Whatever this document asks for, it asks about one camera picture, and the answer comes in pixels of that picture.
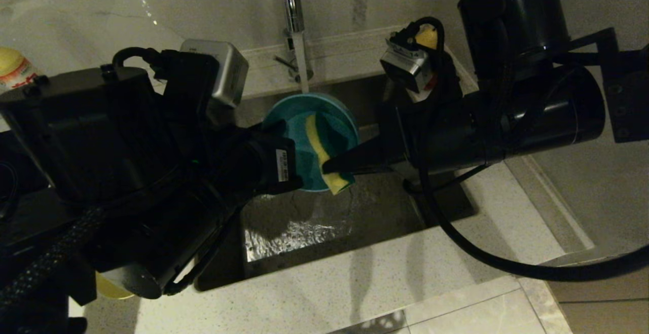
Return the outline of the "blue plastic bowl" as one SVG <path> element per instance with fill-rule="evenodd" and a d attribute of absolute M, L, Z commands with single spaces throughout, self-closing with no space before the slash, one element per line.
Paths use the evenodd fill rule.
<path fill-rule="evenodd" d="M 295 166 L 302 179 L 302 191 L 325 192 L 331 189 L 322 176 L 325 162 L 313 149 L 308 137 L 307 121 L 315 119 L 316 131 L 327 156 L 333 158 L 359 145 L 358 126 L 347 107 L 333 96 L 310 92 L 288 96 L 275 103 L 262 121 L 262 128 L 269 129 L 283 124 L 279 133 L 295 143 Z"/>

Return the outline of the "green and yellow sponge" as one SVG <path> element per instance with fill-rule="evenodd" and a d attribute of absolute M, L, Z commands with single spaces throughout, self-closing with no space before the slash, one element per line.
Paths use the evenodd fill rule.
<path fill-rule="evenodd" d="M 322 113 L 308 116 L 305 127 L 307 138 L 317 158 L 321 178 L 332 195 L 336 196 L 355 183 L 353 175 L 347 172 L 324 171 L 324 164 L 338 151 L 338 144 L 331 139 L 336 131 Z"/>

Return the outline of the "dish soap bottle orange label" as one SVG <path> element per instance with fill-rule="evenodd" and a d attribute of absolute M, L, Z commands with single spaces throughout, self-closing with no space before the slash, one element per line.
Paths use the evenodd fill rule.
<path fill-rule="evenodd" d="M 32 83 L 41 75 L 21 52 L 0 46 L 0 94 Z"/>

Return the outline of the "stainless steel sink basin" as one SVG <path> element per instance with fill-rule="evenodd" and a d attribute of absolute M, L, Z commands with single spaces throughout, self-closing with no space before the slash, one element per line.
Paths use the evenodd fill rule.
<path fill-rule="evenodd" d="M 410 103 L 405 91 L 397 89 L 387 76 L 332 83 L 313 87 L 311 92 L 342 101 L 355 117 L 361 141 L 378 135 L 376 110 L 382 103 Z M 298 93 L 244 99 L 238 108 L 219 117 L 238 126 L 253 126 L 274 104 Z M 404 191 L 400 175 L 358 175 L 355 181 L 349 191 L 337 196 L 329 191 L 298 190 L 255 197 L 243 208 L 234 231 L 195 279 L 193 288 L 216 289 L 438 225 L 425 217 L 429 208 L 423 197 Z M 450 221 L 478 213 L 467 187 L 461 185 L 436 193 L 436 200 Z"/>

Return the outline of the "running water stream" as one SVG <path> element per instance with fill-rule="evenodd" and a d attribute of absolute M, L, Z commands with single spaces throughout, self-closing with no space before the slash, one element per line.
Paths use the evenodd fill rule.
<path fill-rule="evenodd" d="M 308 80 L 308 66 L 306 61 L 306 52 L 303 32 L 294 33 L 295 59 L 297 60 L 298 75 L 300 77 L 300 88 L 302 94 L 310 92 Z"/>

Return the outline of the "yellow pear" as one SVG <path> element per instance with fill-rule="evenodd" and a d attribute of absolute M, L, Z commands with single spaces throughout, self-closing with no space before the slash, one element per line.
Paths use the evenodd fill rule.
<path fill-rule="evenodd" d="M 418 33 L 415 36 L 417 45 L 424 46 L 429 49 L 438 49 L 438 32 L 437 29 L 431 24 L 423 24 L 420 26 Z"/>

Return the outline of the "yellow plastic bowl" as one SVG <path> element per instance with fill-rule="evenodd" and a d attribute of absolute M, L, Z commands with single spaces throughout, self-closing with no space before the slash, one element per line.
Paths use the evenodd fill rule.
<path fill-rule="evenodd" d="M 101 273 L 95 272 L 97 292 L 107 299 L 127 300 L 135 296 L 132 292 L 114 285 L 109 279 L 106 279 Z"/>

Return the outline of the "wood tone cabinet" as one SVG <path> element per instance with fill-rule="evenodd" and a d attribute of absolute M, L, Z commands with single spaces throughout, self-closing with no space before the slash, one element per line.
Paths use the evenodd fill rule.
<path fill-rule="evenodd" d="M 649 334 L 649 269 L 549 288 L 574 334 Z"/>

